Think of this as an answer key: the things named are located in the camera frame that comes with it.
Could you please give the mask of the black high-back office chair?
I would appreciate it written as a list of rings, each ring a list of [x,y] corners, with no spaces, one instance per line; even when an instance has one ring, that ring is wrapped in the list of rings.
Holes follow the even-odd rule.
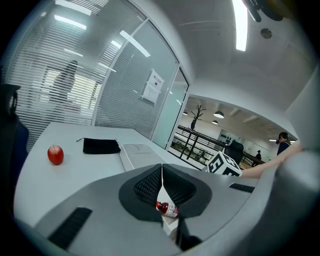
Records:
[[[232,158],[237,165],[239,165],[244,156],[243,150],[244,146],[241,143],[233,140],[230,145],[225,147],[224,153],[228,157]]]

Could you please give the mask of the white box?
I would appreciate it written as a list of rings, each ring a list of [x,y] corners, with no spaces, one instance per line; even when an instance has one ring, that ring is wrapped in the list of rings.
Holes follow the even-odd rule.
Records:
[[[120,159],[126,172],[155,164],[166,164],[149,145],[141,143],[124,143],[121,145]],[[171,238],[175,239],[178,228],[178,218],[162,215],[163,230]]]

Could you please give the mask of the black cloth pouch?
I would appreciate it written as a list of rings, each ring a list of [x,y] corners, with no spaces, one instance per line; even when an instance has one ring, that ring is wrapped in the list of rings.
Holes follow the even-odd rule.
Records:
[[[80,138],[76,142],[83,140],[83,153],[87,155],[110,155],[121,152],[116,139],[93,139]]]

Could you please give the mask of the long ceiling light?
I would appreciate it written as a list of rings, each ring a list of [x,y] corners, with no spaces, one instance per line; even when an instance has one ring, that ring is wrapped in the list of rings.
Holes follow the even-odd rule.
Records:
[[[242,0],[232,0],[235,18],[236,43],[238,51],[245,52],[248,38],[248,10]]]

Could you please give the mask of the black coat rack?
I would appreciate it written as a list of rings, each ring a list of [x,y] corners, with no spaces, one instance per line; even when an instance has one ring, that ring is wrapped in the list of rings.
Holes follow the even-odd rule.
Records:
[[[192,113],[192,115],[193,115],[193,120],[192,120],[192,122],[191,122],[190,129],[191,129],[192,131],[195,130],[197,121],[201,121],[201,117],[202,117],[202,115],[204,114],[203,112],[204,112],[206,109],[203,108],[202,105],[197,105],[196,110],[197,110],[196,113],[194,113],[193,111],[191,111],[191,113]]]

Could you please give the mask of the person's right forearm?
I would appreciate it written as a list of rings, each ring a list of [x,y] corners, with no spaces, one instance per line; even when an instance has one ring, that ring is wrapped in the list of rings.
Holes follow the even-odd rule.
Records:
[[[289,158],[292,155],[295,155],[302,151],[301,142],[297,140],[292,145],[290,145],[287,149],[277,155],[274,159],[270,160],[269,162],[259,164],[255,167],[244,169],[242,171],[242,178],[252,178],[252,179],[259,179],[263,172],[279,166],[284,160]]]

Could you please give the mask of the small red-capped bottle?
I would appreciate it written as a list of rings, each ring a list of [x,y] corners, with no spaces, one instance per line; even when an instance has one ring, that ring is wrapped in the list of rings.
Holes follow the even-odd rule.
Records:
[[[178,208],[172,203],[157,201],[156,208],[167,217],[176,218],[179,215]]]

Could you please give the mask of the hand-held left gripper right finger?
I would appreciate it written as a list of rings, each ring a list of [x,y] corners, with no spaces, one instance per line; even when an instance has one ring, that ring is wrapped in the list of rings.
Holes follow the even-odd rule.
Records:
[[[162,165],[163,186],[178,208],[176,245],[187,251],[209,239],[239,212],[258,180]]]

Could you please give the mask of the red apple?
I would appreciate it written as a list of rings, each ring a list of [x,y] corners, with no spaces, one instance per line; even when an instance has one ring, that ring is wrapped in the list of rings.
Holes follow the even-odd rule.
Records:
[[[52,145],[47,150],[47,157],[53,165],[60,165],[64,160],[63,149],[58,145]]]

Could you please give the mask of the white paper notice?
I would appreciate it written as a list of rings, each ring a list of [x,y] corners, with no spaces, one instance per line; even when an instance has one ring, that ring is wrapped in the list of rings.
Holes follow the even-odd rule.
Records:
[[[165,80],[155,71],[154,68],[152,68],[141,98],[155,105],[159,95],[161,94],[164,83]]]

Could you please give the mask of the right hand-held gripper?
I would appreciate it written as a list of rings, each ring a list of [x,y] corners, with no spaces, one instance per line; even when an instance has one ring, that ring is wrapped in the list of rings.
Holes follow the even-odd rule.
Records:
[[[225,176],[242,176],[242,171],[234,159],[219,151],[207,164],[205,172]]]

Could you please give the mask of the black mesh office chair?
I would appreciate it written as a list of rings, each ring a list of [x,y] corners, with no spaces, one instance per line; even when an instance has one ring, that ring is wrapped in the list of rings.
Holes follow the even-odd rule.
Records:
[[[28,156],[29,130],[16,113],[20,88],[0,84],[0,205],[10,216],[14,215],[15,189]]]

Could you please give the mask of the black metal railing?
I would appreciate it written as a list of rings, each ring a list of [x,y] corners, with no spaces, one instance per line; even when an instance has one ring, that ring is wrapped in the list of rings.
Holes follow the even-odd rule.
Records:
[[[219,141],[179,125],[168,151],[183,162],[202,170],[218,152],[225,153],[225,147],[229,146],[232,141],[236,140],[226,137],[225,140]],[[243,158],[239,164],[242,170],[264,163],[246,152],[243,143],[240,144],[243,145]]]

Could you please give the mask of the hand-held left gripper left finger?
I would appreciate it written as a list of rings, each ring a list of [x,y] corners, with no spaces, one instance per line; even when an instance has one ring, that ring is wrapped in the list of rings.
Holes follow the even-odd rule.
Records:
[[[175,256],[156,209],[162,165],[102,178],[47,212],[36,230],[77,256]]]

